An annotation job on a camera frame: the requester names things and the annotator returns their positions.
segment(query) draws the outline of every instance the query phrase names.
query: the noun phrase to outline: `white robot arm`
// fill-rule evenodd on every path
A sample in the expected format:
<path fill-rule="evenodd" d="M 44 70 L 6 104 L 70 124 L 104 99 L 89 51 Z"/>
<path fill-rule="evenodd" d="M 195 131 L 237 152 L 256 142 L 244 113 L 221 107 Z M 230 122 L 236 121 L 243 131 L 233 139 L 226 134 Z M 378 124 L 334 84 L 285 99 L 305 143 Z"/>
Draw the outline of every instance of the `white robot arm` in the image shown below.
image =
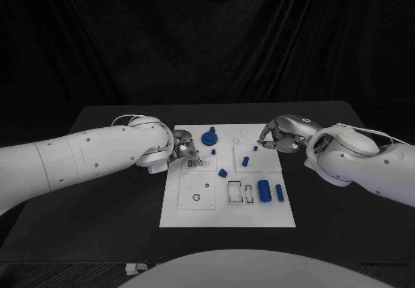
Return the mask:
<path fill-rule="evenodd" d="M 155 117 L 0 148 L 0 215 L 30 198 L 135 164 L 151 174 L 166 171 L 181 157 L 201 161 L 192 134 L 171 131 Z"/>
<path fill-rule="evenodd" d="M 266 126 L 259 144 L 292 153 L 306 145 L 306 166 L 338 186 L 352 182 L 372 193 L 415 207 L 415 146 L 378 146 L 357 130 L 393 138 L 385 133 L 336 124 L 331 128 L 298 115 L 277 117 Z M 264 141 L 269 133 L 275 141 Z"/>

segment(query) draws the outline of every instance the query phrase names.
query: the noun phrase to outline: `white board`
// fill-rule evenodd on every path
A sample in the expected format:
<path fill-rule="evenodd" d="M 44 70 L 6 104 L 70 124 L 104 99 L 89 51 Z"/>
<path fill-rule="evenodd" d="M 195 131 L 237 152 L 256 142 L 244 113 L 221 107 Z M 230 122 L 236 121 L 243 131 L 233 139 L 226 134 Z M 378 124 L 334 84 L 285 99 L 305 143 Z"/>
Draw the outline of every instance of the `white board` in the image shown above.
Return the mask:
<path fill-rule="evenodd" d="M 259 151 L 254 151 L 254 146 L 259 146 L 257 139 L 264 126 L 266 124 L 214 125 L 218 135 L 218 143 L 214 146 L 207 146 L 202 143 L 202 135 L 210 131 L 213 125 L 178 125 L 175 127 L 175 129 L 185 129 L 192 133 L 201 158 L 217 158 L 217 171 L 211 171 L 213 166 L 205 171 L 197 167 L 197 169 L 192 170 L 191 167 L 188 167 L 188 159 L 181 159 L 171 163 L 161 227 L 296 227 L 279 153 L 276 150 L 263 147 L 259 147 Z M 246 148 L 241 148 L 243 152 L 246 149 L 247 152 L 250 152 L 249 146 L 253 147 L 249 167 L 250 165 L 253 165 L 253 168 L 262 166 L 256 164 L 256 157 L 262 157 L 264 161 L 267 161 L 263 170 L 256 168 L 259 171 L 237 171 L 236 162 L 240 162 L 240 160 L 236 160 L 236 146 L 240 145 L 247 145 Z M 221 169 L 228 172 L 227 178 L 218 175 Z M 215 209 L 179 209 L 179 195 L 182 192 L 181 179 L 184 175 L 215 176 Z M 269 180 L 270 182 L 273 201 L 267 203 L 260 201 L 260 180 Z M 244 203 L 238 205 L 230 204 L 230 181 L 241 181 Z M 279 202 L 277 184 L 280 184 L 283 188 L 285 202 Z M 253 186 L 254 203 L 247 203 L 247 185 Z"/>

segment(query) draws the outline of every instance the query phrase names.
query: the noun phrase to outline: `small blue piece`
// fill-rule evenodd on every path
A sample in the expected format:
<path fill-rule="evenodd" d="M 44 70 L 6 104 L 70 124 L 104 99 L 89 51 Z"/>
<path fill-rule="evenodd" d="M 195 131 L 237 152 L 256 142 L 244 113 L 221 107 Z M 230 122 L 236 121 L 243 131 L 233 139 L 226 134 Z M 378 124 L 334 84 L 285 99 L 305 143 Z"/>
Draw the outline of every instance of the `small blue piece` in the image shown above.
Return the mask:
<path fill-rule="evenodd" d="M 224 169 L 221 169 L 221 171 L 220 171 L 220 176 L 224 178 L 227 178 L 227 176 L 228 176 L 228 172 Z"/>
<path fill-rule="evenodd" d="M 215 134 L 215 127 L 211 127 L 210 132 L 202 135 L 202 143 L 207 146 L 215 145 L 218 142 L 218 135 Z"/>
<path fill-rule="evenodd" d="M 267 180 L 259 181 L 259 190 L 260 190 L 262 202 L 270 202 L 273 198 L 272 198 L 270 183 Z"/>
<path fill-rule="evenodd" d="M 244 162 L 243 162 L 243 166 L 244 166 L 244 167 L 249 166 L 249 161 L 250 161 L 250 157 L 244 157 Z"/>
<path fill-rule="evenodd" d="M 279 201 L 285 202 L 285 195 L 283 195 L 283 189 L 282 189 L 282 185 L 276 185 L 277 187 L 277 196 L 279 196 Z"/>

